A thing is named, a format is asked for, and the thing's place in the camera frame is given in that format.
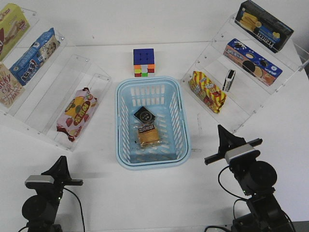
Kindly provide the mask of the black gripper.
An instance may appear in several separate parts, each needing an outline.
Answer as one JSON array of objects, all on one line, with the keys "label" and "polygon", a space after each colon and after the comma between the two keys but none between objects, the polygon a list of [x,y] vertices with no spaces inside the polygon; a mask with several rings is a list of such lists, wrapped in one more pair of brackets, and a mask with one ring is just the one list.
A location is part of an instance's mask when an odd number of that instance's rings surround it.
[{"label": "black gripper", "polygon": [[68,169],[67,157],[60,156],[55,164],[40,175],[36,192],[43,196],[62,195],[65,186],[82,186],[82,179],[72,179]]},{"label": "black gripper", "polygon": [[219,148],[218,153],[206,157],[204,162],[206,165],[214,163],[218,160],[225,159],[227,164],[231,161],[248,155],[259,156],[260,152],[254,147],[260,145],[263,140],[258,138],[245,143],[245,139],[237,137],[226,130],[222,125],[218,125]]}]

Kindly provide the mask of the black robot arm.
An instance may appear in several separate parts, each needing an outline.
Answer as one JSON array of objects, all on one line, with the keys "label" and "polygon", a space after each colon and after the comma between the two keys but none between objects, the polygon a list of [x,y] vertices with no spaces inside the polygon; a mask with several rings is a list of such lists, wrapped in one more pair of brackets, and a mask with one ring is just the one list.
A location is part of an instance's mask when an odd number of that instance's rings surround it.
[{"label": "black robot arm", "polygon": [[55,164],[40,175],[30,175],[25,186],[36,190],[22,206],[22,215],[28,220],[29,232],[61,232],[61,225],[55,224],[56,214],[65,186],[82,186],[83,180],[72,179],[67,157],[60,156]]},{"label": "black robot arm", "polygon": [[225,159],[227,168],[233,173],[242,191],[249,214],[232,222],[232,232],[293,232],[295,227],[274,197],[274,184],[277,182],[275,169],[267,162],[257,161],[260,151],[255,146],[262,143],[257,138],[245,141],[218,125],[220,144],[218,153],[205,158],[208,165]]}]

